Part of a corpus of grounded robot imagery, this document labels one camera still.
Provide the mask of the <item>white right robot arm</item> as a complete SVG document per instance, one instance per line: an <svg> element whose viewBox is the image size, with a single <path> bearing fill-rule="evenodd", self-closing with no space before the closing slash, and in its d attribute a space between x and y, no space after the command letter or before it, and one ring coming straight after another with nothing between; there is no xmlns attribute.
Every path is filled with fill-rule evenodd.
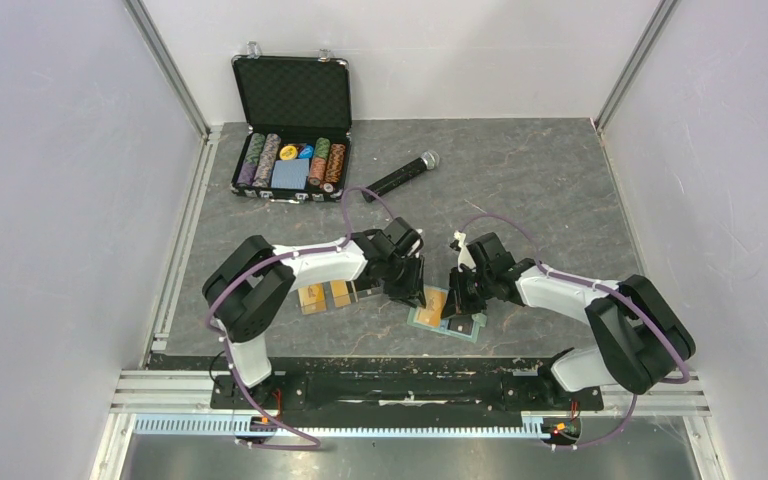
<svg viewBox="0 0 768 480"><path fill-rule="evenodd" d="M537 392L562 408L590 387L618 385L642 395L678 370L688 380L696 344L655 285L642 275L596 280L562 272L535 259L516 261L499 237L468 241L457 231L451 248L445 319L483 314L490 300L542 309L590 327L595 344L564 350L539 368Z"/></svg>

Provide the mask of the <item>clear acrylic card tray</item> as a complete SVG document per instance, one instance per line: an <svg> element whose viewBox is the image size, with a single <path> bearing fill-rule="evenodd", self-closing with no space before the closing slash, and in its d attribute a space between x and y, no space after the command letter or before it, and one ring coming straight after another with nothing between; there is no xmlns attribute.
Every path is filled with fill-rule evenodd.
<svg viewBox="0 0 768 480"><path fill-rule="evenodd" d="M382 293L383 286L379 281L362 279L318 283L297 290L303 315L347 307Z"/></svg>

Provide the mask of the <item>orange VIP credit card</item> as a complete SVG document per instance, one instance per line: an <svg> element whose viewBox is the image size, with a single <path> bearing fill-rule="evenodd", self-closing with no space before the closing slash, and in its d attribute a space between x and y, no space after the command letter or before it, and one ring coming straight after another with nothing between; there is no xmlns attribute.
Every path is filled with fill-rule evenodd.
<svg viewBox="0 0 768 480"><path fill-rule="evenodd" d="M442 327L442 311L445 305L448 291L438 287L426 286L424 288L425 306L415 310L412 322L421 327L440 329Z"/></svg>

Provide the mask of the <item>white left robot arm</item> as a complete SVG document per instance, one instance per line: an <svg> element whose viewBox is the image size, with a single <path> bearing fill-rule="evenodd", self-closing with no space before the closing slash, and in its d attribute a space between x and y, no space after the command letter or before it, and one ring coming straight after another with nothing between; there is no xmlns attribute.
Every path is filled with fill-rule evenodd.
<svg viewBox="0 0 768 480"><path fill-rule="evenodd" d="M220 336L238 397L255 408L272 399L266 332L290 293L332 281L370 280L393 300L422 306L423 245L421 231L402 217L383 229L320 244L273 245L261 235L243 241L202 287L206 324Z"/></svg>

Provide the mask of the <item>green card holder wallet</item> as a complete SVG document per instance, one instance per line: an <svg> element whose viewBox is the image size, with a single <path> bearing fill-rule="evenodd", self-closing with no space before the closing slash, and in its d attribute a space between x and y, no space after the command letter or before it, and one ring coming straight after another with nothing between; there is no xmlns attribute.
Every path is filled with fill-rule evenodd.
<svg viewBox="0 0 768 480"><path fill-rule="evenodd" d="M454 315L444 318L443 307L448 290L426 285L424 287L425 307L410 309L406 324L439 335L476 343L481 330L486 326L485 314Z"/></svg>

